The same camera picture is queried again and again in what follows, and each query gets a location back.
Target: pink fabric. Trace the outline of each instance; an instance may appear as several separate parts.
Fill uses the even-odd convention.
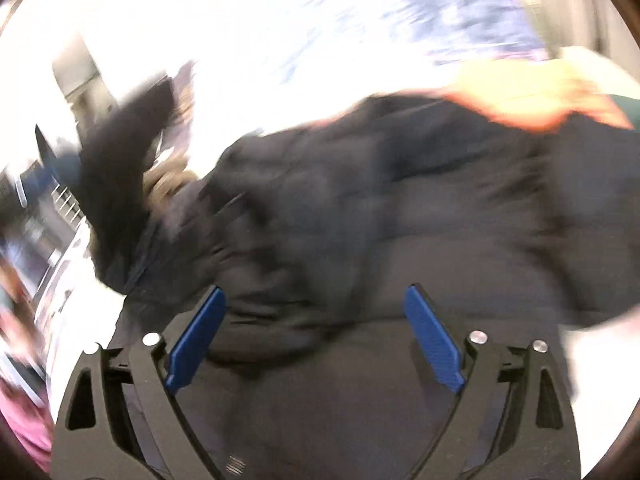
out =
[[[38,408],[25,393],[0,380],[0,412],[26,452],[49,472],[53,420],[46,403]]]

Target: blue object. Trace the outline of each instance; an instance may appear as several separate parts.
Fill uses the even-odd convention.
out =
[[[225,294],[221,288],[216,287],[169,354],[168,373],[164,386],[170,394],[175,395],[180,388],[191,384],[213,336],[220,328],[225,313]]]
[[[436,380],[453,393],[458,393],[465,385],[465,378],[460,373],[460,351],[435,317],[427,301],[413,285],[404,295],[404,314],[414,329],[422,353],[433,368]]]

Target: clothing pile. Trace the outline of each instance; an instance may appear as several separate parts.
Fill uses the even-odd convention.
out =
[[[603,122],[576,105],[533,135],[460,99],[372,96],[243,137],[153,209],[142,160],[174,108],[158,83],[97,127],[66,182],[97,276],[127,294],[112,346],[161,331],[215,283],[228,314],[178,394],[215,462],[245,478],[402,478],[452,403],[404,320],[407,286],[560,360],[558,324],[638,302],[640,139],[602,99]]]

